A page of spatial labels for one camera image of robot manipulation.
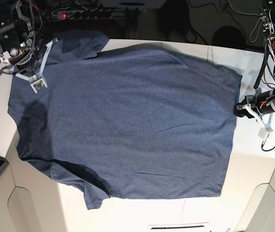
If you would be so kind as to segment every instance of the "dark floor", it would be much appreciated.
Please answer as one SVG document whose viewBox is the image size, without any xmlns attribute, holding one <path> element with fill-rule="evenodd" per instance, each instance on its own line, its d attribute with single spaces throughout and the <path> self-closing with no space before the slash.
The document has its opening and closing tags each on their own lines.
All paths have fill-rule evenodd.
<svg viewBox="0 0 275 232">
<path fill-rule="evenodd" d="M 142 9 L 138 13 L 136 31 L 126 20 L 67 20 L 65 22 L 45 22 L 45 30 L 95 29 L 112 39 L 141 39 L 173 41 L 196 44 L 214 44 L 246 50 L 259 50 L 264 35 L 260 34 L 255 43 L 249 42 L 249 35 L 258 17 L 241 15 L 227 7 L 228 0 L 168 0 L 161 9 Z M 233 7 L 245 13 L 259 13 L 261 0 L 230 0 Z M 213 39 L 215 32 L 227 28 Z"/>
</svg>

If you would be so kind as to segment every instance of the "floor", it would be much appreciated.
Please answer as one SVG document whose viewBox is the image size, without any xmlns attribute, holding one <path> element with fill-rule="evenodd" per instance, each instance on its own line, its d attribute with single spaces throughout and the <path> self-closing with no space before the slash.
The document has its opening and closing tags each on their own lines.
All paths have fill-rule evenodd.
<svg viewBox="0 0 275 232">
<path fill-rule="evenodd" d="M 178 4 L 179 1 L 185 0 L 171 0 Z M 259 50 L 262 47 L 264 35 L 262 29 L 260 29 L 259 37 L 255 43 L 249 42 L 249 36 L 254 28 L 257 18 L 256 16 L 247 16 L 239 14 L 233 11 L 230 7 L 226 9 L 223 13 L 223 6 L 227 4 L 228 0 L 190 0 L 190 3 L 193 7 L 190 7 L 190 21 L 193 28 L 206 40 L 208 44 L 212 44 L 212 38 L 216 30 L 222 26 L 234 26 L 238 28 L 242 33 L 243 30 L 246 33 L 247 37 L 247 50 Z M 261 5 L 262 0 L 231 0 L 230 1 L 233 7 L 244 13 L 259 13 L 259 5 Z M 183 35 L 172 31 L 169 35 L 169 38 L 161 31 L 160 29 L 160 20 L 158 19 L 158 10 L 154 9 L 144 9 L 140 11 L 139 20 L 137 25 L 137 36 L 136 39 L 140 40 L 159 40 L 159 41 L 172 41 L 172 42 L 183 42 L 187 43 Z M 51 28 L 55 30 L 56 26 L 51 25 Z M 80 22 L 74 22 L 65 26 L 65 24 L 60 24 L 58 29 L 98 29 L 105 32 L 110 38 L 113 39 L 124 39 L 125 33 L 122 31 L 123 26 L 115 26 L 111 24 L 85 24 Z M 187 38 L 192 40 L 193 35 L 191 32 L 187 33 Z M 196 41 L 197 44 L 205 44 L 201 38 L 198 38 Z"/>
</svg>

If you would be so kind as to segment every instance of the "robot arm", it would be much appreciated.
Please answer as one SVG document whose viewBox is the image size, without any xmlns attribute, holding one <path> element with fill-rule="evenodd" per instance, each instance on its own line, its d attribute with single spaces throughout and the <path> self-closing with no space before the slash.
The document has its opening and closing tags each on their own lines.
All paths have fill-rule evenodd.
<svg viewBox="0 0 275 232">
<path fill-rule="evenodd" d="M 233 112 L 238 117 L 255 118 L 261 125 L 259 137 L 263 139 L 261 149 L 263 151 L 271 151 L 275 149 L 265 150 L 263 148 L 268 135 L 273 131 L 269 123 L 265 124 L 262 121 L 262 116 L 275 112 L 275 87 L 270 87 L 272 90 L 267 92 L 261 92 L 259 84 L 261 78 L 265 73 L 270 73 L 275 83 L 275 67 L 272 71 L 268 64 L 268 56 L 271 55 L 275 63 L 275 0 L 267 0 L 263 7 L 260 7 L 260 19 L 263 24 L 263 32 L 265 33 L 265 44 L 264 44 L 264 58 L 261 65 L 260 72 L 254 84 L 256 93 L 254 95 L 248 95 L 245 99 L 234 106 Z"/>
<path fill-rule="evenodd" d="M 47 87 L 43 70 L 57 39 L 36 33 L 33 6 L 31 0 L 0 0 L 0 60 L 5 64 L 0 74 L 14 74 L 29 81 L 37 93 Z"/>
</svg>

